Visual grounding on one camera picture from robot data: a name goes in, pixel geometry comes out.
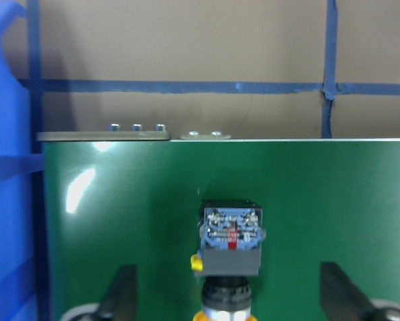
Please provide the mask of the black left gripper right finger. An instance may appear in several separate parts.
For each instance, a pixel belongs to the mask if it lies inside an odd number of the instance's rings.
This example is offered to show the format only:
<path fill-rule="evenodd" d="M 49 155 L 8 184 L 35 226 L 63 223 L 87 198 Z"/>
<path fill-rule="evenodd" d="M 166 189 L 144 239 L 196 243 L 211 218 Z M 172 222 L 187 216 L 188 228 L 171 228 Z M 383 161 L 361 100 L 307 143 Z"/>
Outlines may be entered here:
<path fill-rule="evenodd" d="M 369 320 L 375 307 L 334 262 L 320 264 L 320 306 L 328 320 Z"/>

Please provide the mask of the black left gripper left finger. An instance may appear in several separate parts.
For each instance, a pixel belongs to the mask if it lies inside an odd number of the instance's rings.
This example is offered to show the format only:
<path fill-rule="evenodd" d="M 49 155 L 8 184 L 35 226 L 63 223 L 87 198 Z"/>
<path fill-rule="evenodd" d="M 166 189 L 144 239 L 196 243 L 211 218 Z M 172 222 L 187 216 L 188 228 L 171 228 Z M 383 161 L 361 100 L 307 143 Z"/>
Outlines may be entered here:
<path fill-rule="evenodd" d="M 135 320 L 137 310 L 137 268 L 122 265 L 112 279 L 98 307 L 99 320 Z"/>

